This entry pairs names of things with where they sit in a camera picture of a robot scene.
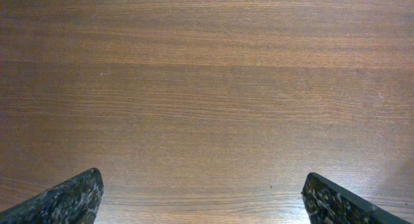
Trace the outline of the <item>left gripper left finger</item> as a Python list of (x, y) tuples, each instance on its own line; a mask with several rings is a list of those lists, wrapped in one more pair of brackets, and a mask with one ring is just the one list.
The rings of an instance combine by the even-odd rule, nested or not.
[(95, 222), (104, 194), (100, 171), (90, 168), (1, 212), (1, 223)]

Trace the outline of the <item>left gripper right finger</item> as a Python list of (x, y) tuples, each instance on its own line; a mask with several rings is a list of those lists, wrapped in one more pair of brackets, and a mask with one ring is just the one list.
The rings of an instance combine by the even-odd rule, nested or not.
[(409, 224), (314, 172), (307, 175), (301, 194), (312, 224)]

